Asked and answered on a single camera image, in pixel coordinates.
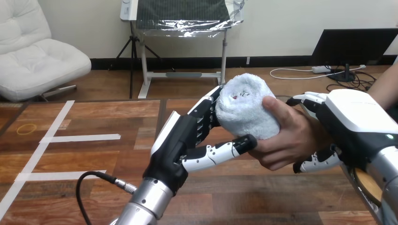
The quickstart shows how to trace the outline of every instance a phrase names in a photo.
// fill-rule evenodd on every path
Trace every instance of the tripod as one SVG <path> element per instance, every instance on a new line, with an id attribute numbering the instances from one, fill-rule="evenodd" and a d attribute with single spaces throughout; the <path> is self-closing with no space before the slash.
<path id="1" fill-rule="evenodd" d="M 131 29 L 131 36 L 127 43 L 124 45 L 123 49 L 120 51 L 120 53 L 117 55 L 116 60 L 114 64 L 111 64 L 108 70 L 111 70 L 115 67 L 117 64 L 117 61 L 119 60 L 121 54 L 124 52 L 124 50 L 127 48 L 127 46 L 131 42 L 131 65 L 130 65 L 130 99 L 133 98 L 133 70 L 134 70 L 134 63 L 137 62 L 138 56 L 137 56 L 137 47 L 136 47 L 136 42 L 140 42 L 139 38 L 134 35 L 134 30 L 133 30 L 133 23 L 130 21 L 130 29 Z M 144 45 L 148 51 L 150 51 L 154 56 L 158 58 L 160 62 L 162 62 L 162 58 L 156 54 L 152 49 L 150 49 L 148 46 Z"/>

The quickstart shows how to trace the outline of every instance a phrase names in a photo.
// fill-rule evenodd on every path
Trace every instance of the fingernail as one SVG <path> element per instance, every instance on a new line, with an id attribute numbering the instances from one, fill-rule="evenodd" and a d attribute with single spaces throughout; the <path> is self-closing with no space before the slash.
<path id="1" fill-rule="evenodd" d="M 265 107 L 270 108 L 275 104 L 275 98 L 271 96 L 264 97 L 262 103 Z"/>

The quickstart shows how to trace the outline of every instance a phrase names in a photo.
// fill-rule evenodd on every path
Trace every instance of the white chair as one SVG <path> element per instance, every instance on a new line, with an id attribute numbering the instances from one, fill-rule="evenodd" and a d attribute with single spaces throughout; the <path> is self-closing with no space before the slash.
<path id="1" fill-rule="evenodd" d="M 51 39 L 37 0 L 0 0 L 0 95 L 10 101 L 48 97 L 75 85 L 46 91 L 91 70 L 75 47 Z"/>

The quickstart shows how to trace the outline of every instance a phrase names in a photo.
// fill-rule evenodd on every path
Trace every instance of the human hand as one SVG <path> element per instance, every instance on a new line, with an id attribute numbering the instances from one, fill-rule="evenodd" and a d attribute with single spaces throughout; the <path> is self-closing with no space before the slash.
<path id="1" fill-rule="evenodd" d="M 331 137 L 315 118 L 305 116 L 274 97 L 265 97 L 263 106 L 281 126 L 279 134 L 259 140 L 257 147 L 249 151 L 263 167 L 275 171 L 291 163 L 304 161 L 332 143 Z"/>

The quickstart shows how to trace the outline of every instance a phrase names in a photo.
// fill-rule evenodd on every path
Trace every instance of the robotic hand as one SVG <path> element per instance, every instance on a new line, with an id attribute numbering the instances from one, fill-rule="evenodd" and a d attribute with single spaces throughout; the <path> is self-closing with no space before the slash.
<path id="1" fill-rule="evenodd" d="M 309 173 L 336 165 L 366 171 L 383 190 L 376 218 L 385 225 L 398 224 L 398 125 L 367 93 L 333 90 L 329 94 L 306 92 L 290 98 L 317 118 L 335 144 L 293 166 Z"/>
<path id="2" fill-rule="evenodd" d="M 223 87 L 220 85 L 202 97 L 187 115 L 172 112 L 152 147 L 143 181 L 117 222 L 114 221 L 116 225 L 155 225 L 188 173 L 213 167 L 257 146 L 252 135 L 245 135 L 214 147 L 195 148 L 212 128 L 220 126 L 214 109 Z"/>

